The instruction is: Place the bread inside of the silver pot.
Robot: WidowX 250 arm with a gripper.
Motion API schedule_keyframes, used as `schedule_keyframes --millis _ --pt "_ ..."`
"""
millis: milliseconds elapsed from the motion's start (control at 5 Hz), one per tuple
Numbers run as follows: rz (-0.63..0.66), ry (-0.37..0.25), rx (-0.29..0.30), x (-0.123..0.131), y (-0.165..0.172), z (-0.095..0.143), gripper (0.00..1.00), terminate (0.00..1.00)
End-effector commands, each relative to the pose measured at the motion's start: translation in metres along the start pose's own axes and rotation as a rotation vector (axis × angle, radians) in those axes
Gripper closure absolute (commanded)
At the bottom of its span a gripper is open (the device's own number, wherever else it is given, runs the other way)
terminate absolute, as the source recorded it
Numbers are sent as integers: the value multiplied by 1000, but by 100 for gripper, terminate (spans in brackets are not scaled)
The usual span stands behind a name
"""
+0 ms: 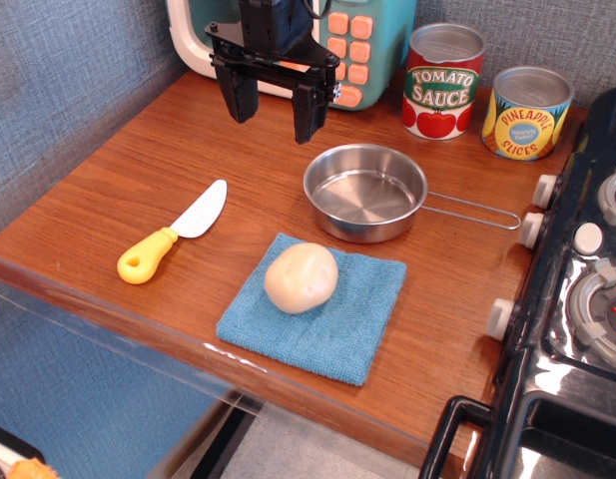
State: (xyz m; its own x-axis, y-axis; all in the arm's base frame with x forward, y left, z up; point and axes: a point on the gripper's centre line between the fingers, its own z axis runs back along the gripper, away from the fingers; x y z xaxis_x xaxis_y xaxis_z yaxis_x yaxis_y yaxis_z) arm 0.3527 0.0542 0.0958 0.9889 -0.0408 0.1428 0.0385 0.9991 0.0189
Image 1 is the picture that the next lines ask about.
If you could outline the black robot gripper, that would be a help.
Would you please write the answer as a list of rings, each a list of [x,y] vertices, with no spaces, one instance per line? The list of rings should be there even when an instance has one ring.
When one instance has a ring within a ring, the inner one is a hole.
[[[242,124],[259,108],[258,83],[293,91],[295,139],[306,144],[323,127],[328,98],[339,95],[339,56],[312,35],[329,12],[311,1],[241,1],[236,23],[212,22],[212,65],[231,117]]]

